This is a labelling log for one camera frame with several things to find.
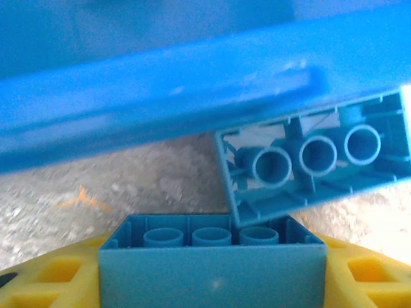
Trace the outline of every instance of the concrete floor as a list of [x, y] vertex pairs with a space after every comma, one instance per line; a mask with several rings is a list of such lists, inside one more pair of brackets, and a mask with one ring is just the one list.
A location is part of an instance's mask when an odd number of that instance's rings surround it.
[[[411, 265], [410, 195], [411, 182], [292, 214]], [[58, 207], [70, 200], [79, 201]], [[131, 213], [227, 212], [208, 135], [2, 176], [0, 204], [0, 270], [114, 230]]]

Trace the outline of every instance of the blue plastic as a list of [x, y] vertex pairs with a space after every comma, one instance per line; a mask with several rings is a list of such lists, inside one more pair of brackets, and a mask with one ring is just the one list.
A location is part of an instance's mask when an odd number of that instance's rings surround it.
[[[402, 94], [397, 91], [217, 132], [222, 177], [235, 223], [258, 224], [411, 178], [407, 124]], [[273, 147], [289, 154], [291, 166], [284, 158], [258, 164], [261, 174], [287, 179], [277, 185], [253, 174], [256, 158]], [[289, 168], [292, 173], [287, 177]]]
[[0, 172], [396, 89], [395, 2], [1, 1]]
[[[289, 216], [258, 227], [270, 234], [229, 215], [127, 217], [99, 250], [101, 307], [322, 307], [326, 245]], [[144, 247], [159, 228], [180, 230], [184, 246]]]

